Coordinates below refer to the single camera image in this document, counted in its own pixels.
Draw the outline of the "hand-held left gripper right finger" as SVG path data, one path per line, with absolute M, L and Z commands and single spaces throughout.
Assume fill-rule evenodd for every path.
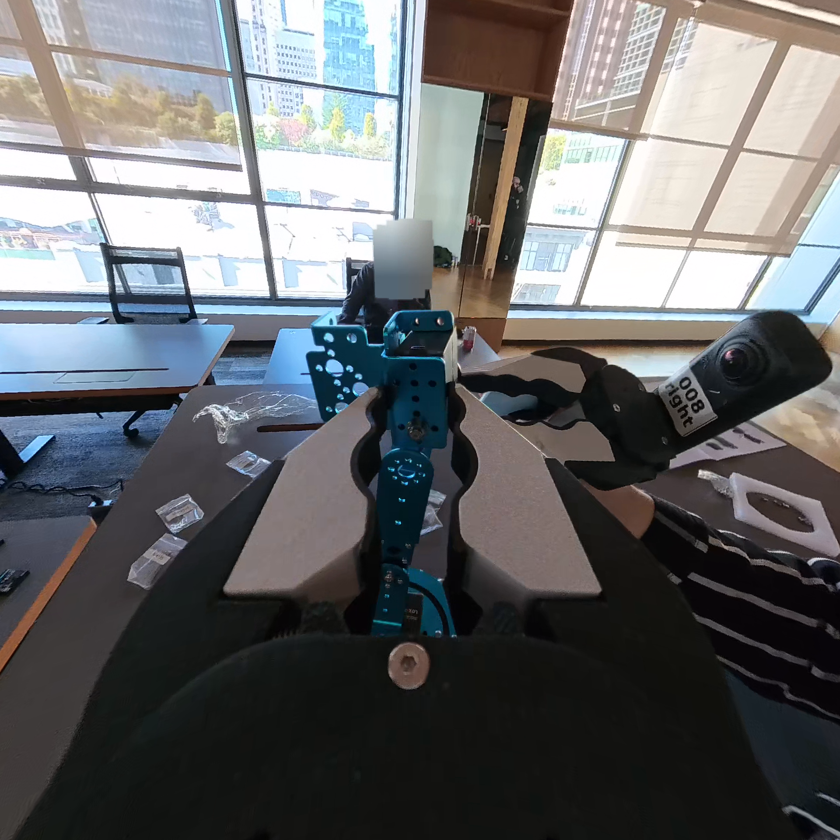
M 453 386 L 453 618 L 458 634 L 529 628 L 602 599 L 551 471 L 556 463 Z

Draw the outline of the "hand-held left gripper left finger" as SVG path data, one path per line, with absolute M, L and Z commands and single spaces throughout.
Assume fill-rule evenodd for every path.
M 344 611 L 362 593 L 375 502 L 360 462 L 369 442 L 379 454 L 374 410 L 381 399 L 381 387 L 368 389 L 285 457 L 226 596 L 329 602 Z

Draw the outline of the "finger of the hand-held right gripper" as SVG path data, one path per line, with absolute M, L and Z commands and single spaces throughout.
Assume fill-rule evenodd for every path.
M 518 400 L 529 397 L 535 407 L 555 410 L 574 403 L 585 385 L 575 362 L 554 358 L 510 358 L 459 373 L 459 383 L 474 394 L 490 392 Z
M 524 402 L 514 402 L 506 412 L 506 421 L 544 456 L 561 463 L 615 461 L 609 441 L 592 423 L 581 420 L 571 427 L 557 429 L 543 422 L 558 410 L 558 406 L 548 403 L 525 405 Z

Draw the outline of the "person's right forearm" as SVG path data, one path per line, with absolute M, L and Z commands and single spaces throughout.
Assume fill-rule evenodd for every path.
M 839 720 L 838 577 L 654 498 L 642 543 L 709 635 L 721 665 L 771 700 Z

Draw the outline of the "grey desk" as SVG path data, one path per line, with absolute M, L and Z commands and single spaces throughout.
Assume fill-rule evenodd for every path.
M 685 597 L 555 458 L 597 604 L 374 636 L 375 508 L 344 611 L 226 596 L 291 450 L 146 594 L 151 515 L 93 538 L 2 677 L 14 838 L 802 837 Z

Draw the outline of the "wooden side desk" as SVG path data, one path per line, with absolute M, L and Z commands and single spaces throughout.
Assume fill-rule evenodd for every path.
M 179 406 L 213 381 L 233 338 L 228 324 L 3 323 L 1 417 L 132 411 Z

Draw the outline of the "orange edged desk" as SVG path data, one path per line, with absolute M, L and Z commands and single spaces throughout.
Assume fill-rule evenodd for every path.
M 1 572 L 23 572 L 1 594 L 1 668 L 45 610 L 96 531 L 89 516 L 1 523 Z

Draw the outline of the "person's right hand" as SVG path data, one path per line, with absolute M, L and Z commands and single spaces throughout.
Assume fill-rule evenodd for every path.
M 634 486 L 614 490 L 598 490 L 586 485 L 588 491 L 636 539 L 641 539 L 655 518 L 655 501 Z

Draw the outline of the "white marker sheet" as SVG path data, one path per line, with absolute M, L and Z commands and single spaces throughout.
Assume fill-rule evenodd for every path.
M 742 423 L 672 458 L 668 468 L 677 469 L 699 462 L 760 454 L 784 446 L 785 441 L 771 435 L 756 423 Z

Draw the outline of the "white foam insert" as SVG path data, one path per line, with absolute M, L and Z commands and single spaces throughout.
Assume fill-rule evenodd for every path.
M 736 472 L 731 473 L 728 480 L 735 519 L 779 539 L 796 543 L 815 552 L 818 557 L 836 558 L 838 556 L 837 536 L 819 500 Z M 801 514 L 810 524 L 810 530 L 795 531 L 769 518 L 751 503 L 749 499 L 751 494 L 782 502 L 788 508 Z

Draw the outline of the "dark office table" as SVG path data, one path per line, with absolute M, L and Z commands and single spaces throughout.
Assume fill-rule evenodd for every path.
M 500 358 L 479 333 L 471 351 L 465 351 L 462 344 L 461 341 L 458 343 L 458 364 L 467 371 L 498 361 Z M 263 385 L 309 385 L 311 377 L 306 354 L 317 348 L 310 328 L 281 329 L 269 359 Z

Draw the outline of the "window with roller shades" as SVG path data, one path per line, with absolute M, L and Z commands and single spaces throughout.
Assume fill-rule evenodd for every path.
M 516 309 L 811 313 L 838 279 L 838 2 L 575 2 Z

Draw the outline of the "city view window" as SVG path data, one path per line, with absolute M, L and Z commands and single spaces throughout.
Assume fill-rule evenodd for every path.
M 403 215 L 415 11 L 2 1 L 2 296 L 103 297 L 135 246 L 201 299 L 342 298 Z

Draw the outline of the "black frame chair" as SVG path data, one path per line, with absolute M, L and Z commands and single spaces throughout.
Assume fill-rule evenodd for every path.
M 100 244 L 113 320 L 118 324 L 199 323 L 180 248 Z

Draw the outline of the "wooden wall shelf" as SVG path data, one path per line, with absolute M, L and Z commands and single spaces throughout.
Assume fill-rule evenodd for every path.
M 550 102 L 572 1 L 429 1 L 427 84 Z

